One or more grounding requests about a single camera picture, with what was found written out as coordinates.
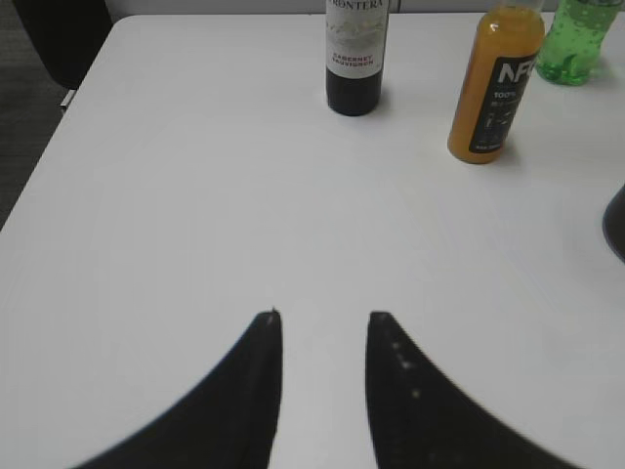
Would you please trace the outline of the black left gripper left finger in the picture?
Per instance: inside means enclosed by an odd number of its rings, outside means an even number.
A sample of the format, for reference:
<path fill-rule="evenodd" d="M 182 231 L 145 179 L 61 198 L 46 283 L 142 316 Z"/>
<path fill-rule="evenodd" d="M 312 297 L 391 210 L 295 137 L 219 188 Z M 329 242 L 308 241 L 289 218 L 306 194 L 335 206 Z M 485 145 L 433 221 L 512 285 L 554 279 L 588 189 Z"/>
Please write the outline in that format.
<path fill-rule="evenodd" d="M 267 468 L 283 376 L 279 311 L 254 317 L 188 394 L 85 468 Z"/>

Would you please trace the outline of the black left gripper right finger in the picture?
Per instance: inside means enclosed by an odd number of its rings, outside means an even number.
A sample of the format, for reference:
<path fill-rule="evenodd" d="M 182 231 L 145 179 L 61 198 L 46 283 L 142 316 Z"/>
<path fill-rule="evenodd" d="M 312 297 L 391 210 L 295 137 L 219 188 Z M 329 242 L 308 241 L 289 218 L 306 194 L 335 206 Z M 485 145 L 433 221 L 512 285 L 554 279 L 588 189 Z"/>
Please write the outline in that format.
<path fill-rule="evenodd" d="M 368 323 L 368 423 L 380 468 L 568 468 L 481 408 L 394 316 Z"/>

